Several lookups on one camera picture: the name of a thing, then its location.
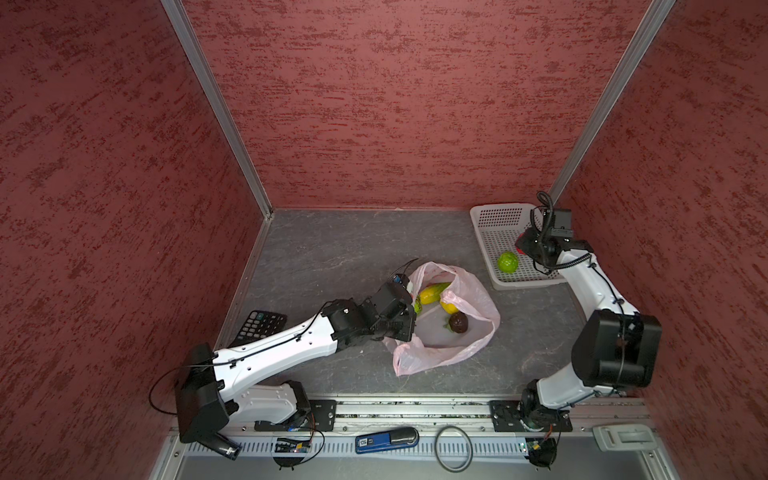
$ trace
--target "green fruit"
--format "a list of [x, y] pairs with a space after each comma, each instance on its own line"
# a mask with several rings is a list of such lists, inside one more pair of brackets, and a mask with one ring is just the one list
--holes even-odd
[[503, 273], [514, 273], [518, 269], [518, 257], [512, 252], [504, 252], [496, 260], [498, 270]]

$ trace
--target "dark purple fruit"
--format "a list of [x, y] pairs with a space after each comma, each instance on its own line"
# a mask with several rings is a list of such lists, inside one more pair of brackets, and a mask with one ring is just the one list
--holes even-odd
[[457, 312], [448, 319], [448, 328], [453, 333], [464, 333], [469, 329], [469, 319], [464, 312]]

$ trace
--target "red wall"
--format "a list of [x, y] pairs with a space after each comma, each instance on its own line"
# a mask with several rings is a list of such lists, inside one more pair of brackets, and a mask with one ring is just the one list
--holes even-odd
[[188, 0], [276, 207], [548, 188], [648, 0]]
[[0, 477], [144, 480], [260, 214], [160, 2], [0, 11]]
[[684, 478], [768, 478], [768, 4], [678, 0], [568, 188], [664, 326], [645, 396]]

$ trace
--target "white plastic basket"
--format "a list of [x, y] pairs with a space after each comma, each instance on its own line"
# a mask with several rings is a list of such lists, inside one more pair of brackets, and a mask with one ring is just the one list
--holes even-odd
[[[496, 290], [533, 288], [566, 281], [557, 272], [544, 275], [536, 271], [531, 258], [515, 249], [515, 241], [530, 224], [533, 208], [531, 204], [496, 204], [480, 205], [469, 211], [485, 266]], [[541, 227], [541, 214], [536, 212], [535, 215], [536, 223]], [[518, 256], [518, 269], [514, 273], [503, 273], [496, 265], [498, 256], [507, 251]]]

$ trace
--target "lemon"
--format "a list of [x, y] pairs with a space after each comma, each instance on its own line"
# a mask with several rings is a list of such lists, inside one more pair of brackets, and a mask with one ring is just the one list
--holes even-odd
[[504, 252], [496, 260], [498, 270], [503, 273], [514, 273], [518, 269], [518, 257], [512, 252]]
[[449, 315], [453, 315], [454, 313], [458, 312], [458, 308], [456, 308], [456, 305], [453, 303], [445, 303], [440, 300], [440, 306], [442, 306], [442, 309], [448, 312]]

